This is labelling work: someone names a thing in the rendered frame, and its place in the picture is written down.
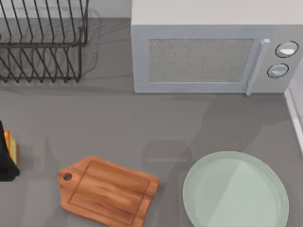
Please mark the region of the small microwave knob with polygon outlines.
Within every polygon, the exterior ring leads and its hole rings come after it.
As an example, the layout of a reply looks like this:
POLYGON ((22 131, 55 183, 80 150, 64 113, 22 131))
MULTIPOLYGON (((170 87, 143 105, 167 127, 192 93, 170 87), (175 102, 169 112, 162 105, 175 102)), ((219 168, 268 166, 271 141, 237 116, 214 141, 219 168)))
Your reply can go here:
POLYGON ((287 64, 281 63, 277 65, 272 65, 267 70, 267 75, 270 78, 280 78, 286 75, 289 71, 289 66, 287 64))

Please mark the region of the large microwave knob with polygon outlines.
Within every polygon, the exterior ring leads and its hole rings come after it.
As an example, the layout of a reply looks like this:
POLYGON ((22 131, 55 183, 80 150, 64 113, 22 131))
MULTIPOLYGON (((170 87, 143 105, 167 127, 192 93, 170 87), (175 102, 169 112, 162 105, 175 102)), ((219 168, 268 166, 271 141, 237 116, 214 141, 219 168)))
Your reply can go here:
POLYGON ((289 42, 280 44, 276 48, 275 54, 279 58, 288 58, 288 57, 291 57, 294 54, 296 54, 298 49, 299 49, 298 43, 296 43, 294 41, 289 41, 289 42))

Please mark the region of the microwave oven door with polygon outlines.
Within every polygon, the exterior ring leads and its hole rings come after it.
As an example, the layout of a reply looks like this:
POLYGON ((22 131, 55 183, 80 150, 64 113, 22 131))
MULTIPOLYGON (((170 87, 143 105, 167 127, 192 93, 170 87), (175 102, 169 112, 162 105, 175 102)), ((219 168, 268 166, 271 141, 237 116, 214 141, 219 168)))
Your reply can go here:
POLYGON ((245 93, 272 26, 132 25, 137 93, 245 93))

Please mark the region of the slice of toasted bread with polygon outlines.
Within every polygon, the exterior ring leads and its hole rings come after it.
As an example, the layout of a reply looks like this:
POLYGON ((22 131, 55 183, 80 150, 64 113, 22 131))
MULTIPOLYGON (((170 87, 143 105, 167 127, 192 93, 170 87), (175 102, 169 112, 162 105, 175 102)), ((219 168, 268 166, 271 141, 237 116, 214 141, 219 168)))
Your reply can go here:
POLYGON ((9 152, 10 157, 12 158, 13 162, 15 164, 18 163, 18 153, 17 153, 17 144, 16 140, 12 136, 9 130, 4 130, 4 136, 5 136, 5 142, 7 145, 7 149, 9 152))

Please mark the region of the wooden cutting board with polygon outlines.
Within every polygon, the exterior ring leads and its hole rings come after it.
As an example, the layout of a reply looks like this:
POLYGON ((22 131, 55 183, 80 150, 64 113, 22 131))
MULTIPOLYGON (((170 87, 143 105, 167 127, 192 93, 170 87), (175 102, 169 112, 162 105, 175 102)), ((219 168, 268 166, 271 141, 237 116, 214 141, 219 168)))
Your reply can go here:
POLYGON ((143 227, 159 178, 95 156, 57 174, 61 207, 109 227, 143 227))

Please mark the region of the pale grey microwave oven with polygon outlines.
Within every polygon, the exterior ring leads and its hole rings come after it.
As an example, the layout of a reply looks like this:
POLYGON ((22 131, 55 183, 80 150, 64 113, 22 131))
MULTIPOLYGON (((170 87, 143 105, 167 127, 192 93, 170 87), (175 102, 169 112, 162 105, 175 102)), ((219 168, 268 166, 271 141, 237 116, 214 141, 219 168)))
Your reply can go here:
POLYGON ((303 0, 132 0, 136 93, 283 93, 303 0))

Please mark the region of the pale green plate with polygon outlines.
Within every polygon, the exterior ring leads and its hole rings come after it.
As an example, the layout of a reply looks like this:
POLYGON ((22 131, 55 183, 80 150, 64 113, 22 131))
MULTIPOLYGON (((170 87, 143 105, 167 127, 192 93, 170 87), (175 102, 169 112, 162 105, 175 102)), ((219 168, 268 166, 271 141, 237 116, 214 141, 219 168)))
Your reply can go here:
POLYGON ((258 158, 236 151, 196 161, 183 183, 194 227, 286 227, 289 199, 278 175, 258 158))

